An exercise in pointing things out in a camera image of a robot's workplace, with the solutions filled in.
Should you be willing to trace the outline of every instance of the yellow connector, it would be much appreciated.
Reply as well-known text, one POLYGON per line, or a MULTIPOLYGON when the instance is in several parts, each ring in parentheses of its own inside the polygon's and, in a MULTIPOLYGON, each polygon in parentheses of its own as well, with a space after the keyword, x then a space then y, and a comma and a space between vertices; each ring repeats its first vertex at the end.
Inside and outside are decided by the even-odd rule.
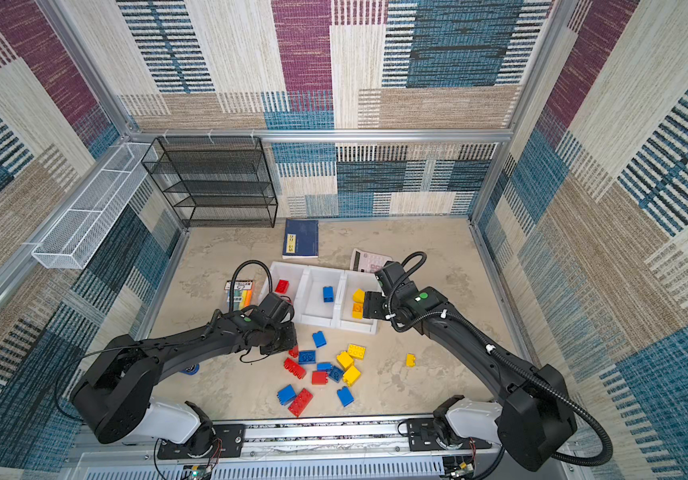
POLYGON ((352 300, 354 300, 355 303, 364 303, 366 301, 366 293, 360 289, 357 289, 357 292, 352 295, 352 300))
POLYGON ((357 382, 358 378, 360 378, 360 371, 355 366, 351 366, 346 372, 344 372, 342 380, 344 380, 344 383, 346 383, 347 386, 352 386, 355 382, 357 382))
POLYGON ((339 361, 339 365, 346 371, 350 366, 355 364, 355 360, 349 356, 347 352, 341 352, 336 356, 336 360, 339 361))
POLYGON ((349 356, 353 359, 362 360, 362 358, 366 356, 365 347, 355 345, 353 343, 349 344, 349 349, 346 352, 349 353, 349 356))

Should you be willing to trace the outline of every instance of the black metal shelf organizer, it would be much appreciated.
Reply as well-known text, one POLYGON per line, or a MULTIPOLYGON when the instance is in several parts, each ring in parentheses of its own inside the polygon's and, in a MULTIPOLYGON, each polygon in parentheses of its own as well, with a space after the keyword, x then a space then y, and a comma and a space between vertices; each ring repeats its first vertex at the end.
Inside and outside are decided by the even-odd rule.
POLYGON ((274 226, 261 139, 158 137, 142 161, 185 226, 274 226))

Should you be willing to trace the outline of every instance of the white wire basket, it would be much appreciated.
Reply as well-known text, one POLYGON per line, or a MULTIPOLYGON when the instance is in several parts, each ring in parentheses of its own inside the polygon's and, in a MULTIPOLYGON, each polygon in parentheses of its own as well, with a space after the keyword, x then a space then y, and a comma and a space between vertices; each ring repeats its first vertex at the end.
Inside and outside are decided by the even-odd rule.
POLYGON ((157 159, 148 144, 123 144, 83 193, 46 233, 32 256, 45 268, 82 270, 118 221, 147 171, 141 159, 157 159))

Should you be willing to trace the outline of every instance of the blue book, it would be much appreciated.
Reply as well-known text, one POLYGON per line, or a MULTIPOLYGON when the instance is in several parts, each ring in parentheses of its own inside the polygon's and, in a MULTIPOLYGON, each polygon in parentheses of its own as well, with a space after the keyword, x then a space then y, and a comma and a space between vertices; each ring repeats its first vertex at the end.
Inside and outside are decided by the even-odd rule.
POLYGON ((317 258, 317 220, 286 219, 282 258, 317 258))

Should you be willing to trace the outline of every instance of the mesh shelf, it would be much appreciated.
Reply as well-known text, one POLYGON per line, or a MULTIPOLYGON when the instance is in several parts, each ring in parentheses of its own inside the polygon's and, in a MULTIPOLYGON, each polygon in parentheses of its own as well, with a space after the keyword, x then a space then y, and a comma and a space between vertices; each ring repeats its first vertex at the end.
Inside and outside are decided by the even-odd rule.
POLYGON ((32 256, 45 268, 85 268, 144 180, 144 152, 157 155, 148 147, 126 143, 119 148, 51 227, 32 256))
POLYGON ((277 198, 261 140, 157 138, 142 162, 185 226, 274 226, 277 198))

